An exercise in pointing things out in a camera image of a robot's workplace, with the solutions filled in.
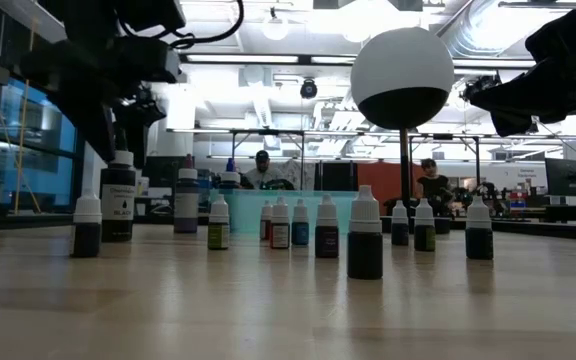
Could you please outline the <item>small purple dropper bottle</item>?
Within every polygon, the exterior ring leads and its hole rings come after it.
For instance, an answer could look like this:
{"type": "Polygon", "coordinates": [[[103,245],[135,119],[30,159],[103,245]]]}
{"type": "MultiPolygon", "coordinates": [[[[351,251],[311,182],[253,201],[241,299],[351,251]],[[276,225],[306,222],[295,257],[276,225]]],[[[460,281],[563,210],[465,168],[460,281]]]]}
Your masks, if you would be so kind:
{"type": "Polygon", "coordinates": [[[317,258],[337,258],[339,256],[337,207],[329,194],[323,195],[317,208],[315,256],[317,258]]]}

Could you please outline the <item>black display panel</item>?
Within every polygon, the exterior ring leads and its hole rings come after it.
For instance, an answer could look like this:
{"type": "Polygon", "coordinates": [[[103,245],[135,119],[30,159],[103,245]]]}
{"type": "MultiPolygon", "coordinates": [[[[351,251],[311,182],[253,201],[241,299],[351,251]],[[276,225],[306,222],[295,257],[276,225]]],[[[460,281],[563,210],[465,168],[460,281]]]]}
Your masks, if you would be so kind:
{"type": "Polygon", "coordinates": [[[320,162],[315,167],[315,190],[357,191],[358,168],[354,162],[320,162]]]}

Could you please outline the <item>large blue window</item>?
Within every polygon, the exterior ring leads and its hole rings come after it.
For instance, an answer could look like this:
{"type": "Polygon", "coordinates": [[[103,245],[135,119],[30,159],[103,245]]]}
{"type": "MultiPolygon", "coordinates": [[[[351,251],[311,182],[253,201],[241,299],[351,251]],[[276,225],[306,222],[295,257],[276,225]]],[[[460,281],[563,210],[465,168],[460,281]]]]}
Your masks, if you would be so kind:
{"type": "Polygon", "coordinates": [[[18,79],[0,85],[0,203],[10,211],[67,210],[80,186],[82,143],[47,95],[18,79]]]}

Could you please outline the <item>small blue dropper bottle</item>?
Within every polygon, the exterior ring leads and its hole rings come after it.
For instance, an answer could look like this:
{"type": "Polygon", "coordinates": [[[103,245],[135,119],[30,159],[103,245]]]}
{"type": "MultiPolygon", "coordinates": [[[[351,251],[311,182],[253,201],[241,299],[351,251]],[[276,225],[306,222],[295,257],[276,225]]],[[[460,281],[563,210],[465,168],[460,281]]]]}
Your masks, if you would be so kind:
{"type": "Polygon", "coordinates": [[[291,225],[291,242],[295,246],[307,246],[310,239],[310,225],[308,218],[308,209],[303,199],[298,199],[293,208],[293,217],[291,225]]]}

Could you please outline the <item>small red white-label dropper bottle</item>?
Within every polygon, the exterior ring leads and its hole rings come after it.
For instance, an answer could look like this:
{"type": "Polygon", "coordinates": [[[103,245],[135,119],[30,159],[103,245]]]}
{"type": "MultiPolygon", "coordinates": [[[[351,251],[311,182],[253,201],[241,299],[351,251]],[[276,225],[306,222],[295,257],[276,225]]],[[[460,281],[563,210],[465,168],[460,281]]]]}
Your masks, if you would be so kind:
{"type": "Polygon", "coordinates": [[[283,196],[279,196],[272,207],[270,247],[272,249],[290,247],[289,208],[283,196]]]}

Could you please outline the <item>small dark green dropper bottle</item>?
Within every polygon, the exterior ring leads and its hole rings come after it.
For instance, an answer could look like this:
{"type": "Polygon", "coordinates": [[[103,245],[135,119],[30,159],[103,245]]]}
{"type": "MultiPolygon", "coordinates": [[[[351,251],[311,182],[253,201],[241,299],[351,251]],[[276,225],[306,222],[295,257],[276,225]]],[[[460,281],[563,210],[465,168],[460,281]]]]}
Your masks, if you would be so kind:
{"type": "Polygon", "coordinates": [[[494,259],[492,222],[489,208],[481,196],[474,196],[467,208],[465,246],[466,256],[469,259],[494,259]]]}

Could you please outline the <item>small yellow-green dropper bottle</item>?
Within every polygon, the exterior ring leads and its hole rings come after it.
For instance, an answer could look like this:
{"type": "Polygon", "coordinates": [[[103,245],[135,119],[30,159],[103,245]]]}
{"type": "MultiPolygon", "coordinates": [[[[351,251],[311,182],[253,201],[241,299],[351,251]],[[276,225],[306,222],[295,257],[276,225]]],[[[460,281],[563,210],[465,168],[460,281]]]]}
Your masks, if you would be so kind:
{"type": "Polygon", "coordinates": [[[211,204],[209,214],[207,247],[210,250],[227,250],[229,248],[230,218],[229,206],[223,194],[218,194],[211,204]]]}

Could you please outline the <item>ceiling light strip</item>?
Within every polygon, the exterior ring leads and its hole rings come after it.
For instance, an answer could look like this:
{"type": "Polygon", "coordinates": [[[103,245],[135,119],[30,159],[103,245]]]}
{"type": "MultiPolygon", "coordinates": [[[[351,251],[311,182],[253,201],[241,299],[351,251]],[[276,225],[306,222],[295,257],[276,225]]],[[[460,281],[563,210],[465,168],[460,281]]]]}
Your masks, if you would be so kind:
{"type": "Polygon", "coordinates": [[[355,56],[312,56],[311,63],[322,66],[352,66],[355,56]]]}
{"type": "Polygon", "coordinates": [[[232,63],[232,64],[297,64],[294,55],[253,55],[253,54],[189,54],[188,63],[232,63]]]}
{"type": "Polygon", "coordinates": [[[529,69],[535,65],[533,60],[522,59],[476,59],[476,58],[454,58],[453,64],[456,68],[478,68],[478,69],[529,69]]]}

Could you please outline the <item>orange partition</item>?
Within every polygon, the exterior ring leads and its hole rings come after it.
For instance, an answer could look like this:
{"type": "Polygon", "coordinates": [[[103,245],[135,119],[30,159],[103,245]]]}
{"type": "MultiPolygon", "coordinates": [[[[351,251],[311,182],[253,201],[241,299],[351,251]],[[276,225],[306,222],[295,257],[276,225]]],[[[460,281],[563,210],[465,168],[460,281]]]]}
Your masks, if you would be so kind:
{"type": "Polygon", "coordinates": [[[380,204],[380,214],[390,215],[387,206],[391,199],[401,198],[401,166],[398,163],[373,162],[357,165],[359,185],[370,185],[374,198],[380,204]]]}

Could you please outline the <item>large black food coloring bottle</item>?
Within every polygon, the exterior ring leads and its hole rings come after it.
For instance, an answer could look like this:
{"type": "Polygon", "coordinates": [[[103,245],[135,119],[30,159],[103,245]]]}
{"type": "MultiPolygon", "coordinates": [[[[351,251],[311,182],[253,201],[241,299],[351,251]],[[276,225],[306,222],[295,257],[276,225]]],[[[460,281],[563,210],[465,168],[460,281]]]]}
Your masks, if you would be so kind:
{"type": "Polygon", "coordinates": [[[132,239],[136,172],[134,156],[127,150],[117,150],[115,159],[101,171],[100,199],[102,241],[129,242],[132,239]]]}

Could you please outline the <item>teal translucent plastic tray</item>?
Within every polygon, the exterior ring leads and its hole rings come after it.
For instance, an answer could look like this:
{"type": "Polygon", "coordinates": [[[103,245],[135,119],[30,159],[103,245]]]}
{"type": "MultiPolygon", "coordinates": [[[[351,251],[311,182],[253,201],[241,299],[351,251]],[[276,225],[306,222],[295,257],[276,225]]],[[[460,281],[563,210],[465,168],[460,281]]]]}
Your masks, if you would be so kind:
{"type": "Polygon", "coordinates": [[[222,193],[229,205],[231,230],[235,234],[258,235],[261,211],[266,201],[274,205],[278,197],[283,197],[288,206],[291,221],[293,208],[302,199],[307,208],[310,230],[314,231],[318,205],[325,194],[331,196],[337,208],[338,227],[341,234],[348,232],[351,202],[357,196],[356,191],[295,191],[295,190],[246,190],[213,189],[210,201],[214,202],[222,193]]]}

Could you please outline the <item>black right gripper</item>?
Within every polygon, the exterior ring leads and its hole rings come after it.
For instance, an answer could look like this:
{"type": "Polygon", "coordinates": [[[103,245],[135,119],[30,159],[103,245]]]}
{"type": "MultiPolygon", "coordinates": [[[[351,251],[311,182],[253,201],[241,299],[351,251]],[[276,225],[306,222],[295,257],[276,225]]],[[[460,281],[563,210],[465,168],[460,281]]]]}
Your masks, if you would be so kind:
{"type": "Polygon", "coordinates": [[[521,72],[508,82],[503,82],[499,73],[482,76],[469,84],[469,103],[489,113],[501,137],[525,134],[533,125],[532,116],[521,107],[519,88],[530,74],[537,76],[533,116],[542,123],[556,123],[576,116],[575,71],[565,62],[541,61],[534,70],[521,72]]]}

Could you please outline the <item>large purple-cap food coloring bottle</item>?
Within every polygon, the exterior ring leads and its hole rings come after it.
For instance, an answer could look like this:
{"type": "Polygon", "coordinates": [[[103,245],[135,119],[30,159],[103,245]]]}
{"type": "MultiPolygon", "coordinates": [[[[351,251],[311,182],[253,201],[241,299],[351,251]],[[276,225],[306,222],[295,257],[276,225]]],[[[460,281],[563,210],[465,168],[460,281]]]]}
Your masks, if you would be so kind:
{"type": "Polygon", "coordinates": [[[173,230],[196,233],[198,228],[199,183],[191,154],[187,154],[177,171],[174,194],[173,230]]]}

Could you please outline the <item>person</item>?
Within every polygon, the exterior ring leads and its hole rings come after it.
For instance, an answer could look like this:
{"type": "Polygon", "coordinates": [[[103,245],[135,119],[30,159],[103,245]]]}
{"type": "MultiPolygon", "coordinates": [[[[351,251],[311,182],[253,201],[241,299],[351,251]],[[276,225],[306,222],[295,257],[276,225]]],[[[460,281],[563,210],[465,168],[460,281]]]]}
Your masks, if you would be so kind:
{"type": "Polygon", "coordinates": [[[261,182],[267,182],[273,179],[286,179],[278,168],[270,165],[270,157],[267,151],[259,150],[254,160],[255,167],[246,172],[242,178],[242,186],[245,189],[260,190],[261,182]]]}
{"type": "Polygon", "coordinates": [[[423,174],[416,180],[418,197],[428,200],[447,197],[450,193],[449,179],[438,172],[436,162],[430,158],[423,159],[421,169],[423,174]]]}

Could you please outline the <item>black computer monitor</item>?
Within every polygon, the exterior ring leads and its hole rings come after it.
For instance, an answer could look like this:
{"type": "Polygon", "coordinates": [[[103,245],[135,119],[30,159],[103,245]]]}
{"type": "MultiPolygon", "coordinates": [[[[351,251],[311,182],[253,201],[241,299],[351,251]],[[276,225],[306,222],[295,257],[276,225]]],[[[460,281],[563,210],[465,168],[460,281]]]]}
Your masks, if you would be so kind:
{"type": "Polygon", "coordinates": [[[150,188],[171,188],[176,181],[181,157],[148,156],[142,176],[149,179],[150,188]]]}
{"type": "Polygon", "coordinates": [[[546,158],[545,170],[549,195],[576,197],[576,160],[546,158]]]}

